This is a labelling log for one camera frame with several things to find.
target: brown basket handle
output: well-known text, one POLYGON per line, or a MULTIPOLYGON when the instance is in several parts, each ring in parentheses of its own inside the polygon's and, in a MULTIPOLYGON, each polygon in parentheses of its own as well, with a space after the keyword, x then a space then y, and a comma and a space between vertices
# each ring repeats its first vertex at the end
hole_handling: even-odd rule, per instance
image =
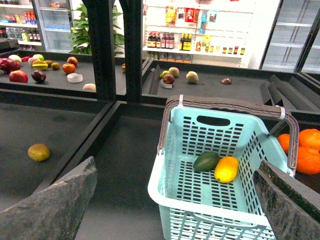
POLYGON ((160 138, 157 148, 158 154, 160 154, 161 149, 165 147, 171 110, 176 106, 179 108, 188 106, 200 109, 231 110, 247 113, 256 117, 263 117, 265 119, 279 120, 279 122, 270 130, 270 134, 272 136, 277 136, 279 132, 288 124, 290 128, 290 140, 287 165, 295 174, 298 157, 299 124, 291 115, 291 113, 285 110, 284 107, 258 105, 247 101, 221 97, 195 97, 186 95, 171 96, 167 99, 164 108, 160 138))

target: shopping basket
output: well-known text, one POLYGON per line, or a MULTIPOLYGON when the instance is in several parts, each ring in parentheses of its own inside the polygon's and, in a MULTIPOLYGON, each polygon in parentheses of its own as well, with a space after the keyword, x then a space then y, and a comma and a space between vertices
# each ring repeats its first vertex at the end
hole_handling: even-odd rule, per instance
POLYGON ((150 197, 159 204, 164 238, 276 239, 264 216, 252 176, 261 161, 267 160, 293 177, 298 134, 297 121, 283 107, 226 98, 170 97, 148 184, 150 197), (268 131, 257 116, 277 119, 278 123, 268 131), (287 124, 288 157, 274 137, 287 124), (234 181, 219 183, 214 170, 193 170, 197 157, 209 151, 221 158, 234 156, 239 160, 234 181))

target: potted plant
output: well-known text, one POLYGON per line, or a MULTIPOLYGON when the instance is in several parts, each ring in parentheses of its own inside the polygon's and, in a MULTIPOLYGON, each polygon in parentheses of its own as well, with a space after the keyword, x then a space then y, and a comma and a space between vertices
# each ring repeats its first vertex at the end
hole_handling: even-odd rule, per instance
MULTIPOLYGON (((68 35, 68 38, 72 41, 73 50, 70 51, 71 54, 92 54, 90 35, 89 35, 89 22, 88 22, 88 12, 87 7, 81 3, 80 6, 76 9, 70 11, 80 11, 81 14, 79 19, 74 19, 73 27, 71 28, 71 33, 68 35)), ((113 6, 112 11, 113 22, 117 20, 117 17, 122 15, 121 12, 118 12, 117 6, 113 6)), ((121 29, 116 24, 113 24, 113 39, 114 39, 114 49, 124 48, 125 36, 121 33, 116 32, 116 29, 121 29)), ((122 51, 115 51, 115 55, 123 54, 122 51)))

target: lemon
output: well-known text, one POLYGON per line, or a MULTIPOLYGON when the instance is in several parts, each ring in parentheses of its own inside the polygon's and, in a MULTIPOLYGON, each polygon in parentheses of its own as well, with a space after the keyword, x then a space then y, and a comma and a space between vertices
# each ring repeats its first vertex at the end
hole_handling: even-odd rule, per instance
POLYGON ((215 167, 214 177, 219 183, 230 183, 238 175, 239 161, 233 156, 220 159, 215 167))
POLYGON ((50 150, 46 145, 37 143, 29 147, 28 156, 34 161, 42 162, 49 158, 50 150))

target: glass refrigerator door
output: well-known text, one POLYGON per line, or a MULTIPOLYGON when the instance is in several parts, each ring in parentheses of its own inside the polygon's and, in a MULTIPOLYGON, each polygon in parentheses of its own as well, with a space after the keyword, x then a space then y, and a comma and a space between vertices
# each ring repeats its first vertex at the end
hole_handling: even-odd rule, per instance
POLYGON ((70 16, 67 1, 35 0, 46 52, 68 53, 72 50, 70 16))
POLYGON ((320 74, 320 31, 315 37, 308 57, 303 65, 302 72, 320 74))
POLYGON ((320 7, 320 1, 284 0, 262 66, 292 73, 320 7))

